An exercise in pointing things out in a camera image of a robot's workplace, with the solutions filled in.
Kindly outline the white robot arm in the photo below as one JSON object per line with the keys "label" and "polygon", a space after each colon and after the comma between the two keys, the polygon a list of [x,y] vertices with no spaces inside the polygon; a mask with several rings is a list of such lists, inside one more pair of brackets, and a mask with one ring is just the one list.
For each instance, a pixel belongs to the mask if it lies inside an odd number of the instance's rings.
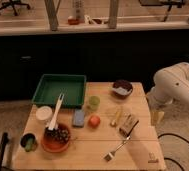
{"label": "white robot arm", "polygon": [[179,100],[189,106],[189,63],[180,62],[158,70],[154,86],[146,94],[151,114],[151,125],[156,126],[164,116],[162,108]]}

